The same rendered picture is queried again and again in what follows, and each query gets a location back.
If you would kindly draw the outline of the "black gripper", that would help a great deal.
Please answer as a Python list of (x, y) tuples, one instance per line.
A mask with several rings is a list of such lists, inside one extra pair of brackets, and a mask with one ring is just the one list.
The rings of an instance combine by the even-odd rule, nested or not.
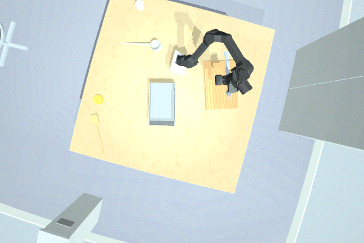
[(238, 83), (238, 81), (237, 82), (232, 82), (231, 80), (230, 80), (230, 74), (231, 73), (229, 73), (229, 75), (227, 74), (227, 75), (215, 75), (215, 85), (226, 85), (226, 82), (229, 82), (229, 83)]

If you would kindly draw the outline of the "light wooden board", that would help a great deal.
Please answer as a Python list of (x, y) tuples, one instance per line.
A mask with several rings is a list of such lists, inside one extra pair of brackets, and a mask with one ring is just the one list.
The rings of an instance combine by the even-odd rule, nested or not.
[(215, 75), (225, 75), (225, 61), (204, 62), (206, 110), (238, 109), (238, 93), (228, 100), (226, 85), (215, 85)]

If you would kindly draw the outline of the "light grey roasting tin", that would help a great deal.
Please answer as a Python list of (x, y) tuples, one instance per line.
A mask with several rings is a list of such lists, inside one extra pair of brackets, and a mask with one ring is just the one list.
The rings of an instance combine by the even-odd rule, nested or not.
[(149, 83), (149, 126), (175, 126), (176, 83)]

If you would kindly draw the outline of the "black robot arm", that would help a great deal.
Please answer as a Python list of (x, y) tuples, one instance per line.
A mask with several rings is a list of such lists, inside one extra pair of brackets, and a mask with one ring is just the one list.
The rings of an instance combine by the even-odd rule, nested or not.
[(227, 91), (229, 93), (236, 93), (240, 91), (243, 95), (249, 90), (253, 89), (253, 87), (247, 81), (250, 78), (251, 73), (254, 71), (253, 64), (244, 58), (235, 41), (233, 40), (232, 35), (223, 31), (219, 31), (218, 29), (207, 31), (203, 37), (203, 42), (200, 44), (194, 54), (187, 56), (177, 55), (175, 63), (186, 68), (192, 68), (196, 66), (199, 63), (198, 59), (200, 56), (206, 51), (209, 45), (213, 43), (223, 43), (236, 63), (236, 67), (230, 70), (231, 74), (229, 77), (232, 82), (238, 81), (238, 83), (226, 82)]

